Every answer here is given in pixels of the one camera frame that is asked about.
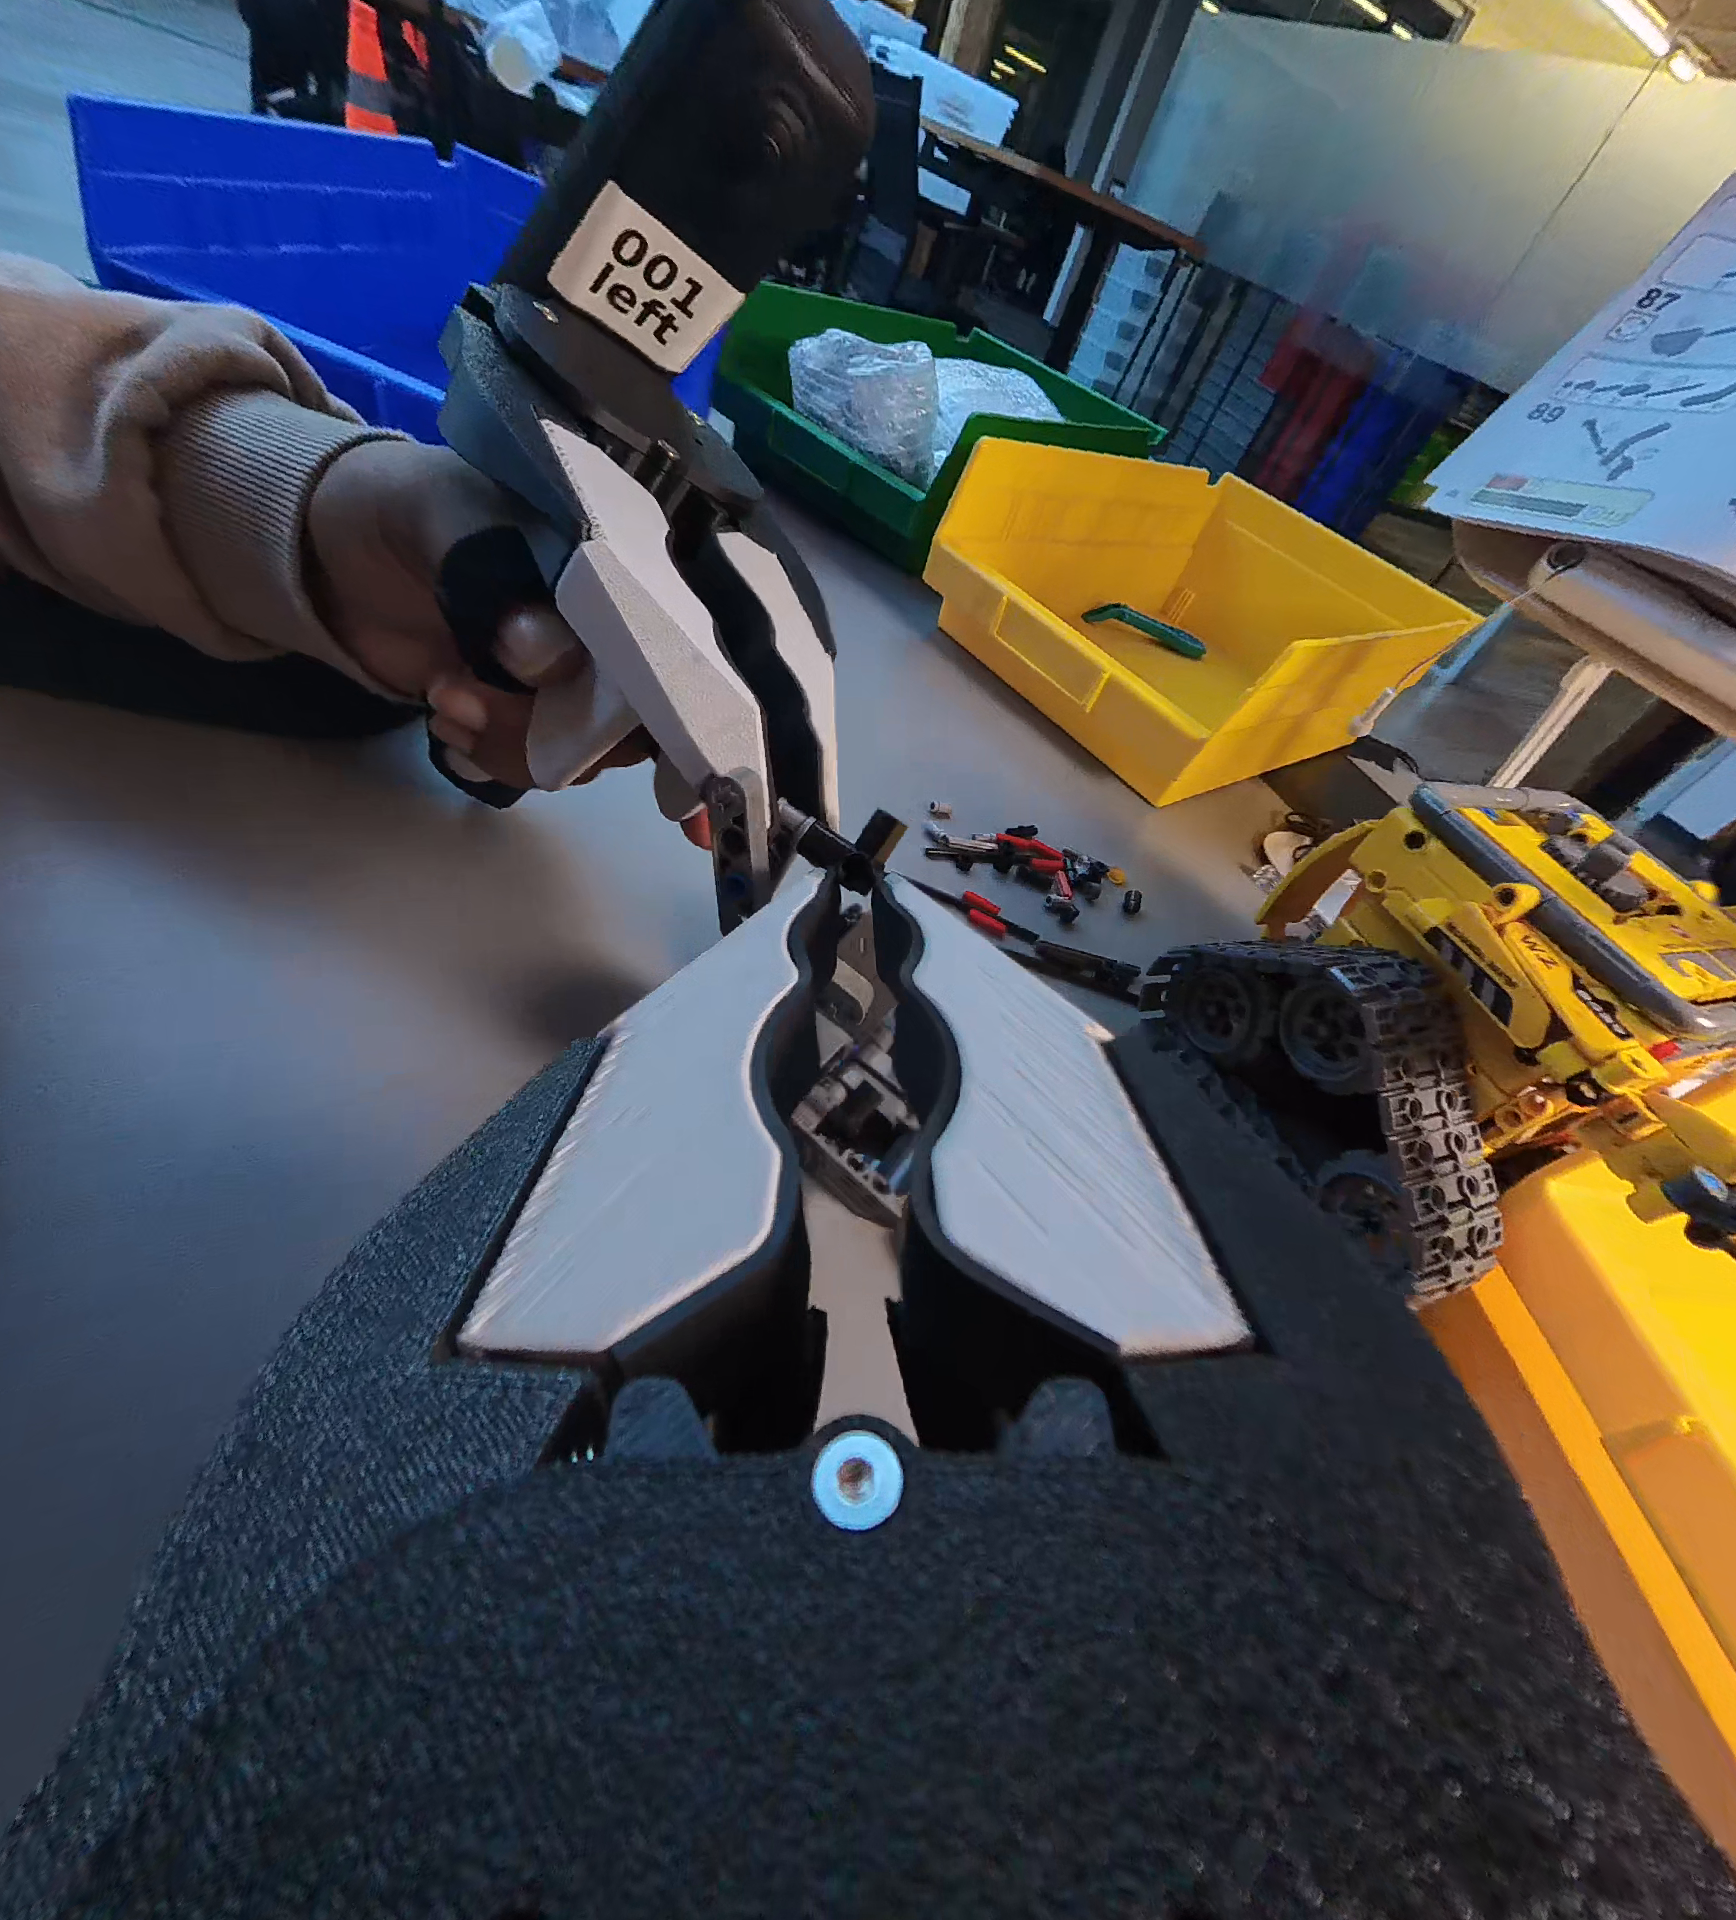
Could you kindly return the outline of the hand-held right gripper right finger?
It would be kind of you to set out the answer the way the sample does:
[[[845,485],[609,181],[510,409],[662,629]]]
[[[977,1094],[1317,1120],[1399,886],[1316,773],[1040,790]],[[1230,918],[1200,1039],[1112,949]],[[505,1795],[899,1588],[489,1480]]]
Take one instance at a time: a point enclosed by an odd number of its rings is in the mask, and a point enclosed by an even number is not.
[[[882,983],[915,1123],[893,1311],[915,1416],[1014,1419],[1048,1381],[1245,1355],[1112,1033],[899,877]]]

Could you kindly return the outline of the blue storage bin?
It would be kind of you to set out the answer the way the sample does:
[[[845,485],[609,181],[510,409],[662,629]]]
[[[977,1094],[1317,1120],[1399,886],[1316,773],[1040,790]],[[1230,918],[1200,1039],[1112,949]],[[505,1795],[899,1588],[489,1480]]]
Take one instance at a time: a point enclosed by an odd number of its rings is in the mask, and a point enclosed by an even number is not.
[[[96,94],[66,101],[97,284],[280,328],[365,425],[437,444],[443,325],[542,187],[420,139]]]

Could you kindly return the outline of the small yellow storage bin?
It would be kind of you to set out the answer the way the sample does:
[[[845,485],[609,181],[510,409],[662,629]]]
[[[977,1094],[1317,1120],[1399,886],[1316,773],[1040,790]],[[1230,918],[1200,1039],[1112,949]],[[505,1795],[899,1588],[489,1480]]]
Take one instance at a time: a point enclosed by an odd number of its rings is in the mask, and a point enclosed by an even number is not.
[[[1479,612],[1238,477],[982,439],[934,530],[937,629],[1153,807],[1348,749]],[[1187,661],[1083,612],[1127,605]]]

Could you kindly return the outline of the book stand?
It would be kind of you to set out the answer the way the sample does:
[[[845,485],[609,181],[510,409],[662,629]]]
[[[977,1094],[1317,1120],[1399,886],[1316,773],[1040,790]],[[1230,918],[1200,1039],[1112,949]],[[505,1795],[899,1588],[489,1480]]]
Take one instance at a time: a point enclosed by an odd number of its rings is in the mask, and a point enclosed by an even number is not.
[[[1478,585],[1736,746],[1736,574],[1472,520],[1454,546]]]

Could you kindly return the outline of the large yellow storage bin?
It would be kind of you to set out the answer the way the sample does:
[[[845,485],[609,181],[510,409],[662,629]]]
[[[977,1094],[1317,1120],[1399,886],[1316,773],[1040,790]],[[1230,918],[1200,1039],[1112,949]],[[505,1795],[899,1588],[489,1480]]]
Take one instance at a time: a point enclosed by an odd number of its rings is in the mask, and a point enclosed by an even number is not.
[[[1736,1869],[1736,1262],[1590,1155],[1504,1195],[1421,1327],[1492,1431],[1628,1717]]]

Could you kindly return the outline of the wooden background table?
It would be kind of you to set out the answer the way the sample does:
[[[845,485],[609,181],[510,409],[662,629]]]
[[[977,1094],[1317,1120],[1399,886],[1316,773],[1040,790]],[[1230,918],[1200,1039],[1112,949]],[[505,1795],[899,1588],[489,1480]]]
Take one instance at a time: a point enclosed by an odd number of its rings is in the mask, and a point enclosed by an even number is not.
[[[991,170],[1024,181],[1044,198],[1050,197],[1073,227],[1088,237],[1072,278],[1069,296],[1061,305],[1050,340],[1048,367],[1053,373],[1069,370],[1072,356],[1080,347],[1082,334],[1095,310],[1102,284],[1120,248],[1148,254],[1163,253],[1170,257],[1174,268],[1205,261],[1205,248],[1197,238],[1137,206],[1102,195],[1094,187],[1072,181],[1052,167],[980,140],[928,114],[921,116],[920,127],[934,144],[972,157]]]

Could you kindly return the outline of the person's left forearm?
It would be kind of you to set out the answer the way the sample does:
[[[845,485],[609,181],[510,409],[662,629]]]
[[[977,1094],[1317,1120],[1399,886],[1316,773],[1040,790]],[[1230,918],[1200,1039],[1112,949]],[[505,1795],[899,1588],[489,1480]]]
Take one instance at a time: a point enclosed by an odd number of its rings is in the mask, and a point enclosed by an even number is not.
[[[303,573],[313,492],[395,437],[239,307],[94,291],[0,253],[0,576],[214,661],[316,661],[384,696]]]

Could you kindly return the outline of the stacked storage bins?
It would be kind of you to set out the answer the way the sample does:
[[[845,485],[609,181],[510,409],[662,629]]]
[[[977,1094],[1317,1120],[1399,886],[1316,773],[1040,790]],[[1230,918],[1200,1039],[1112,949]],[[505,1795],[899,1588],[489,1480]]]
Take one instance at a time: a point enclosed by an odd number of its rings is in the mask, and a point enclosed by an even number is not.
[[[1348,538],[1417,509],[1489,409],[1476,378],[1208,264],[1168,296],[1126,396],[1159,431],[1156,461]]]

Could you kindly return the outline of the green storage bin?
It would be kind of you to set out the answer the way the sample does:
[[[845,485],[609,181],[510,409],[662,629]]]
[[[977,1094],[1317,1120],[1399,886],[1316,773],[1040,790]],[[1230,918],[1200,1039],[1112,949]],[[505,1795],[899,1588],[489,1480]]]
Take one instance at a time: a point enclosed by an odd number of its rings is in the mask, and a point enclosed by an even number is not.
[[[792,405],[789,348],[825,330],[875,344],[921,342],[942,364],[1019,373],[1055,409],[1055,420],[976,413],[928,485],[910,485],[829,435]],[[735,312],[720,351],[714,405],[729,420],[750,473],[858,540],[920,574],[974,447],[1000,439],[1145,461],[1163,431],[1110,396],[1058,373],[982,328],[957,330],[891,307],[766,281]]]

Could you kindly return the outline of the grey desk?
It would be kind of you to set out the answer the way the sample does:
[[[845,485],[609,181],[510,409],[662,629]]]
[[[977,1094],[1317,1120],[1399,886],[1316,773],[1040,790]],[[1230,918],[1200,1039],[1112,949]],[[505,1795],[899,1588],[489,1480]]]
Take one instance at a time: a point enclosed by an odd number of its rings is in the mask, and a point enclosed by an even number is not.
[[[816,1227],[726,1413],[458,1351],[720,940],[641,777],[0,689],[0,1917],[1452,1914],[1519,1496],[1137,1033],[1245,1355],[921,1419]]]

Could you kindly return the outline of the clear plastic bags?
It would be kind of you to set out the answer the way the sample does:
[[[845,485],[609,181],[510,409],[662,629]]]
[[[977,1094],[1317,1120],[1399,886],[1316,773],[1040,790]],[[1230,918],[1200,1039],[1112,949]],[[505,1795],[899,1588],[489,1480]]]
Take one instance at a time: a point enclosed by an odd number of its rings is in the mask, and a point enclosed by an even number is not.
[[[786,348],[792,409],[858,457],[928,490],[976,417],[1063,422],[1027,373],[921,342],[879,344],[841,328]]]

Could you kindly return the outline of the green brick separator tool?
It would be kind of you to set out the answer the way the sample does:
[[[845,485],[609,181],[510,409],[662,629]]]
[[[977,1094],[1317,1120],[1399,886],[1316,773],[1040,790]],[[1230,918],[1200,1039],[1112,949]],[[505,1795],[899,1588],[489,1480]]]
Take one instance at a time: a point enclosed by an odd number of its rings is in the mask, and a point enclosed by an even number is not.
[[[1121,630],[1141,639],[1145,644],[1157,646],[1181,661],[1208,658],[1208,646],[1200,636],[1194,636],[1190,630],[1141,612],[1126,603],[1095,605],[1082,612],[1080,618],[1088,626],[1120,626]]]

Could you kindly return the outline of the black long beam piece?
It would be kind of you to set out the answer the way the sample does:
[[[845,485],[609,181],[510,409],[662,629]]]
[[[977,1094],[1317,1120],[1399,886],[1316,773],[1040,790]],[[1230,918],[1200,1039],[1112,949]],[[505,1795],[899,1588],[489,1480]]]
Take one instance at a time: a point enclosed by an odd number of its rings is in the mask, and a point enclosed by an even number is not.
[[[1076,949],[1052,938],[1040,938],[1030,949],[1031,960],[1050,979],[1069,987],[1108,997],[1123,1005],[1140,1005],[1144,991],[1144,966],[1121,959],[1099,954],[1088,949]]]

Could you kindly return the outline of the instruction booklet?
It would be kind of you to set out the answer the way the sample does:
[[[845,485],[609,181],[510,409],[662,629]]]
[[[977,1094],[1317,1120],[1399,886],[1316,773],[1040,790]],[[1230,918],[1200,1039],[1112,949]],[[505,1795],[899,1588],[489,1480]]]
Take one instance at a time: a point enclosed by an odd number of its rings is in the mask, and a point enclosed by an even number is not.
[[[1431,470],[1428,505],[1736,624],[1736,176]]]

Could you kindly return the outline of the pile of small building pieces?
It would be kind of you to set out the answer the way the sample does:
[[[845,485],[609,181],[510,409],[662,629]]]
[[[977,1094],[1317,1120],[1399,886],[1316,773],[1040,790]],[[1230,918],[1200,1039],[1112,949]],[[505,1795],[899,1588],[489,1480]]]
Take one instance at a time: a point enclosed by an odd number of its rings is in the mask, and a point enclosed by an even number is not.
[[[951,805],[929,800],[924,816],[924,856],[962,879],[984,877],[990,884],[1018,884],[1040,901],[1040,916],[1050,929],[1072,929],[1085,906],[1110,893],[1123,893],[1130,877],[1123,869],[1041,838],[1035,824],[1012,824],[1000,831],[962,831],[954,824]]]

